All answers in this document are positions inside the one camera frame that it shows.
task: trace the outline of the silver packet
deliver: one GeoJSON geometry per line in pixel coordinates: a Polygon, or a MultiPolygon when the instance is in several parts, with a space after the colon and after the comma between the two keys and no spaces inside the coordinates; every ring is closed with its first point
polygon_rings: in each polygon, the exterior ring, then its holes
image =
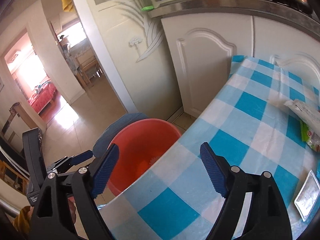
{"type": "Polygon", "coordinates": [[[297,207],[304,222],[310,215],[310,212],[318,199],[319,193],[319,182],[313,171],[310,171],[299,194],[294,200],[294,204],[297,207]]]}

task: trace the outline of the white cabinet door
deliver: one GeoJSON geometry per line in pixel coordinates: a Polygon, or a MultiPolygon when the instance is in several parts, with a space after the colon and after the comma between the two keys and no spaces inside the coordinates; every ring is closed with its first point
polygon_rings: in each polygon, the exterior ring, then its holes
{"type": "Polygon", "coordinates": [[[253,54],[253,18],[226,13],[161,20],[184,111],[198,117],[228,79],[233,55],[253,54]]]}
{"type": "Polygon", "coordinates": [[[254,56],[320,86],[320,43],[287,25],[254,17],[254,56]]]}

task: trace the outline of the countertop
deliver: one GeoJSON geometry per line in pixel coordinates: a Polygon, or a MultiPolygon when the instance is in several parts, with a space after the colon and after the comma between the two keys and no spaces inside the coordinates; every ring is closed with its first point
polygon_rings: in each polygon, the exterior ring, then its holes
{"type": "Polygon", "coordinates": [[[155,18],[196,13],[234,13],[267,18],[298,29],[320,42],[320,23],[295,9],[266,0],[188,0],[156,8],[148,15],[155,18]]]}

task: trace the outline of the bedroom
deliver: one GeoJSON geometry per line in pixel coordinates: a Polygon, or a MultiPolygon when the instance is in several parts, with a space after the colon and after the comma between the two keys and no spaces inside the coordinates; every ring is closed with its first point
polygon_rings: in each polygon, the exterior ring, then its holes
{"type": "Polygon", "coordinates": [[[27,30],[21,33],[4,59],[20,92],[48,123],[67,102],[45,72],[27,30]]]}

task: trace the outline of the checkered tablecloth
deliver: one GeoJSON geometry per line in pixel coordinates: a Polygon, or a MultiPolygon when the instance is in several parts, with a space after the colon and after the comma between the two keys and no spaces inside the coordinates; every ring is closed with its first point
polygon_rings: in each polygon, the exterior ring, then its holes
{"type": "MultiPolygon", "coordinates": [[[[283,103],[318,109],[319,91],[300,77],[252,57],[234,56],[226,85],[185,134],[144,175],[100,210],[117,240],[206,239],[224,199],[199,157],[208,142],[247,173],[270,171],[296,239],[306,228],[293,205],[316,154],[301,141],[298,117],[283,103]]],[[[248,209],[250,197],[245,200],[248,209]]],[[[241,235],[242,213],[234,237],[241,235]]]]}

